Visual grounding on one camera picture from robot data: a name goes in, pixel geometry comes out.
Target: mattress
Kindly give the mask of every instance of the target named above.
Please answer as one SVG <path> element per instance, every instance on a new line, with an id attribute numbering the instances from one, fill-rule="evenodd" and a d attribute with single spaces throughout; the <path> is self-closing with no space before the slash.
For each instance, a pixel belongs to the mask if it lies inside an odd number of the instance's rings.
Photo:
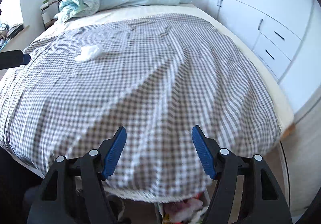
<path id="1" fill-rule="evenodd" d="M 266 69 L 266 67 L 261 63 L 261 61 L 252 53 L 252 51 L 233 33 L 231 33 L 227 28 L 222 24 L 217 22 L 215 19 L 210 17 L 208 14 L 198 9 L 194 5 L 184 4 L 180 6 L 141 6 L 141 7 L 128 7 L 107 10 L 100 13 L 97 13 L 93 16 L 83 17 L 71 20 L 65 24 L 54 24 L 43 34 L 41 34 L 36 40 L 42 38 L 50 38 L 59 35 L 62 32 L 77 29 L 80 27 L 85 27 L 88 25 L 100 25 L 107 24 L 110 22 L 121 21 L 121 20 L 130 20 L 141 18 L 145 16 L 152 16 L 163 13 L 178 13 L 178 14 L 187 14 L 196 17 L 200 17 L 206 21 L 209 21 L 214 27 L 216 27 L 222 34 L 230 37 L 240 51 L 253 63 L 257 69 L 259 75 L 262 78 L 263 83 L 265 84 L 271 98 L 273 101 L 274 111 L 280 126 L 281 132 L 284 133 L 285 130 L 292 124 L 294 120 L 293 112 L 290 108 L 290 105 L 281 91 L 280 87 Z M 15 158 L 19 163 L 25 165 L 22 161 Z M 27 166 L 30 170 L 43 176 L 38 170 Z"/>

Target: plaid bedspread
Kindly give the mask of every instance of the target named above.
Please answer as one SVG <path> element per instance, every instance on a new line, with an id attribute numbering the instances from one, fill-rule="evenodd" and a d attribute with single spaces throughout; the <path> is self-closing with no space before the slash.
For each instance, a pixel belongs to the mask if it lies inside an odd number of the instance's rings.
<path id="1" fill-rule="evenodd" d="M 80 46 L 105 55 L 76 62 Z M 280 139 L 271 98 L 233 41 L 195 16 L 162 14 L 92 25 L 40 39 L 31 62 L 0 83 L 0 145 L 46 173 L 54 159 L 83 156 L 113 137 L 127 143 L 107 189 L 150 202 L 205 190 L 194 125 L 241 156 Z"/>

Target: blue rubber tip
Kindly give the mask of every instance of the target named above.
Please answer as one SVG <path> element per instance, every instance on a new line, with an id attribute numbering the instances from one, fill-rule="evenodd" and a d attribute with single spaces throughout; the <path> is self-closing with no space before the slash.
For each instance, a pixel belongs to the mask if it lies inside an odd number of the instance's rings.
<path id="1" fill-rule="evenodd" d="M 105 159 L 104 159 L 104 169 L 102 175 L 108 179 L 109 176 L 114 174 L 116 165 L 119 161 L 120 155 L 123 152 L 125 143 L 127 139 L 127 134 L 125 128 L 119 132 L 115 137 L 113 144 L 111 145 Z"/>
<path id="2" fill-rule="evenodd" d="M 214 168 L 213 156 L 196 127 L 193 127 L 192 130 L 192 140 L 206 175 L 209 175 L 211 179 L 214 179 L 216 171 Z"/>
<path id="3" fill-rule="evenodd" d="M 30 62 L 30 60 L 31 60 L 30 55 L 27 54 L 27 53 L 25 53 L 25 54 L 23 55 L 23 61 L 22 61 L 21 65 L 28 64 L 28 63 Z"/>

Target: cabinet handle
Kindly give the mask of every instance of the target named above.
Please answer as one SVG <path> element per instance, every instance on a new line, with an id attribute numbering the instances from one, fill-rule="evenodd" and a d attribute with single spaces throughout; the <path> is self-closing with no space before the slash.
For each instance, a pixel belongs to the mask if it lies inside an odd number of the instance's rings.
<path id="1" fill-rule="evenodd" d="M 267 54 L 269 55 L 269 56 L 271 56 L 271 58 L 274 60 L 274 57 L 272 56 L 272 55 L 270 55 L 270 53 L 267 51 L 267 50 L 265 50 L 266 52 L 267 52 Z"/>
<path id="2" fill-rule="evenodd" d="M 285 41 L 285 39 L 284 39 L 282 36 L 280 36 L 277 32 L 275 32 L 275 34 L 278 35 L 279 37 L 281 37 L 281 39 L 282 39 L 283 41 Z"/>
<path id="3" fill-rule="evenodd" d="M 261 19 L 259 26 L 257 27 L 258 30 L 260 30 L 262 22 L 263 22 L 263 19 Z"/>

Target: bright window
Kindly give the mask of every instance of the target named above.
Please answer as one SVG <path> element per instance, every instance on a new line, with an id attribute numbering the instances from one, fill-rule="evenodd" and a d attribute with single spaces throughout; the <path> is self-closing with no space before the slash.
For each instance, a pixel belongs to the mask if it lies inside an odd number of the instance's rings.
<path id="1" fill-rule="evenodd" d="M 0 23 L 8 22 L 8 25 L 11 27 L 14 24 L 23 22 L 20 0 L 2 0 L 0 9 L 2 11 Z"/>

